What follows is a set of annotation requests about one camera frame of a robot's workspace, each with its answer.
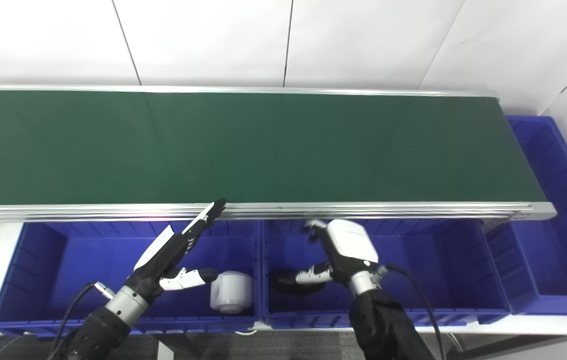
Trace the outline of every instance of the black cable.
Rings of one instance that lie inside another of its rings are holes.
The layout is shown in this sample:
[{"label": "black cable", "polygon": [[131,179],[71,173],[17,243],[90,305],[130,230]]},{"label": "black cable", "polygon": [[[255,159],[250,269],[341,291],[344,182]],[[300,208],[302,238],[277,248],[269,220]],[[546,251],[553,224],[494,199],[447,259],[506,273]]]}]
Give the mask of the black cable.
[{"label": "black cable", "polygon": [[432,327],[434,328],[434,335],[437,338],[437,342],[439,343],[439,351],[441,351],[441,360],[446,360],[446,352],[444,351],[444,342],[442,341],[442,334],[439,331],[439,325],[437,324],[437,319],[435,319],[435,312],[432,306],[430,306],[430,303],[428,302],[428,298],[426,297],[424,290],[421,289],[421,286],[419,285],[417,280],[412,275],[410,275],[409,272],[406,271],[406,269],[394,264],[386,264],[384,266],[386,269],[390,271],[398,272],[399,274],[405,276],[408,280],[410,280],[410,283],[412,283],[414,290],[419,294],[419,297],[421,298],[421,301],[425,306],[426,312],[428,312],[428,317],[430,318],[430,322],[432,323]]},{"label": "black cable", "polygon": [[90,289],[94,287],[96,282],[89,282],[85,284],[79,292],[75,295],[75,298],[72,299],[68,308],[66,309],[66,313],[63,315],[63,319],[61,320],[61,325],[59,326],[59,330],[57,330],[57,335],[54,336],[54,341],[52,342],[52,347],[50,348],[50,358],[52,359],[55,356],[55,353],[59,350],[59,340],[62,338],[62,334],[64,333],[64,328],[66,327],[66,323],[68,322],[68,317],[71,316],[71,312],[73,308],[78,303],[78,301],[82,300],[82,297],[89,292]]}]

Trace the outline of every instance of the gray carpet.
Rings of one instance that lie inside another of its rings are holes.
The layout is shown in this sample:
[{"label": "gray carpet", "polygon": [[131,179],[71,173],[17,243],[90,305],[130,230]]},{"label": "gray carpet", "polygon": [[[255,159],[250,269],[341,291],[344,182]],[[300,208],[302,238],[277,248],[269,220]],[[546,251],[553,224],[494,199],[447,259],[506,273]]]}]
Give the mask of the gray carpet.
[{"label": "gray carpet", "polygon": [[[189,339],[201,351],[201,360],[363,360],[352,332],[261,331],[254,335],[236,333],[191,333]],[[434,335],[423,335],[436,358]],[[0,337],[0,349],[14,338]],[[452,347],[444,337],[447,349]],[[0,353],[0,360],[45,360],[51,341],[34,335],[18,338]],[[116,349],[112,360],[154,360],[158,342],[151,335],[131,336]],[[195,360],[183,346],[178,346],[176,360]]]}]

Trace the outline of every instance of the black object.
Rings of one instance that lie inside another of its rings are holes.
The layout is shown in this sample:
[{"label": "black object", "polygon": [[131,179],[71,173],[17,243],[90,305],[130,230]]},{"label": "black object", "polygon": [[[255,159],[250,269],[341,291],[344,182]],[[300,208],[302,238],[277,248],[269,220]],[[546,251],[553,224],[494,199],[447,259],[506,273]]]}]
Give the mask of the black object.
[{"label": "black object", "polygon": [[67,345],[59,353],[68,360],[105,359],[121,345],[130,330],[112,311],[100,307],[87,316],[76,333],[68,336]]},{"label": "black object", "polygon": [[357,296],[348,317],[366,360],[434,360],[402,304],[388,292]]},{"label": "black object", "polygon": [[59,326],[59,330],[57,331],[57,335],[54,336],[54,341],[52,342],[52,348],[50,349],[51,352],[54,352],[57,350],[57,346],[59,345],[59,340],[62,338],[62,335],[64,334],[64,328],[66,327],[66,323],[68,322],[68,317],[71,316],[71,312],[73,311],[73,308],[75,307],[75,305],[82,300],[82,297],[90,291],[90,289],[92,289],[92,287],[94,287],[96,283],[94,282],[89,282],[87,284],[85,284],[81,290],[79,290],[79,292],[77,292],[77,294],[75,295],[75,298],[72,299],[72,301],[70,302],[70,305],[68,305],[68,308],[66,309],[66,313],[63,315],[63,318],[61,319],[61,325]]},{"label": "black object", "polygon": [[299,274],[299,271],[291,269],[274,269],[268,274],[269,285],[278,292],[294,296],[309,296],[310,294],[324,289],[326,286],[325,282],[319,282],[317,284],[298,284],[297,281],[295,281],[297,274]]},{"label": "black object", "polygon": [[439,324],[437,324],[435,312],[433,311],[433,307],[430,306],[430,302],[428,301],[428,297],[424,293],[424,290],[421,289],[421,286],[419,285],[417,280],[412,275],[410,275],[410,273],[407,272],[406,269],[395,264],[386,264],[384,265],[384,267],[390,271],[397,272],[410,280],[410,283],[412,283],[412,286],[414,287],[414,291],[417,292],[417,294],[421,298],[421,301],[423,302],[423,307],[425,307],[426,312],[428,312],[428,318],[430,319],[430,323],[432,323],[432,327],[434,328],[434,335],[437,338],[437,343],[439,344],[441,360],[446,360],[446,351],[444,350],[444,342],[442,341],[441,331],[439,331]]}]

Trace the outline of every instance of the cable connector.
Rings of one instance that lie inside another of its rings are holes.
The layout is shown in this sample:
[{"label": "cable connector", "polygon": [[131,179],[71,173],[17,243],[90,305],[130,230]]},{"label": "cable connector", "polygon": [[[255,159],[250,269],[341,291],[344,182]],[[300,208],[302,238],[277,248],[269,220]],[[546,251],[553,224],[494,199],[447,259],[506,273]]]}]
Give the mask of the cable connector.
[{"label": "cable connector", "polygon": [[110,289],[110,287],[104,285],[104,283],[101,281],[95,282],[94,288],[97,289],[101,293],[101,295],[103,295],[103,297],[108,300],[112,300],[115,297],[115,292]]}]

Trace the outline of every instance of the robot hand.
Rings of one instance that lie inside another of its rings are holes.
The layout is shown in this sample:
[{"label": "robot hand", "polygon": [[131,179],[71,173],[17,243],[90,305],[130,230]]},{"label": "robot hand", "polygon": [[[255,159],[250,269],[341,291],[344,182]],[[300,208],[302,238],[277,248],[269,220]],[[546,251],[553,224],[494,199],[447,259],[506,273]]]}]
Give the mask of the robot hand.
[{"label": "robot hand", "polygon": [[321,241],[328,262],[301,271],[276,269],[269,274],[270,286],[307,296],[320,291],[327,281],[341,283],[354,297],[350,325],[367,360],[434,360],[401,303],[381,289],[379,280],[387,267],[378,265],[377,251],[365,228],[346,219],[328,224],[309,220],[305,228],[313,231],[311,239]]},{"label": "robot hand", "polygon": [[197,244],[226,207],[226,200],[210,203],[181,233],[169,225],[141,255],[123,286],[105,306],[95,310],[76,332],[53,346],[50,357],[69,360],[103,360],[124,341],[137,319],[164,291],[209,284],[215,269],[175,268]]}]

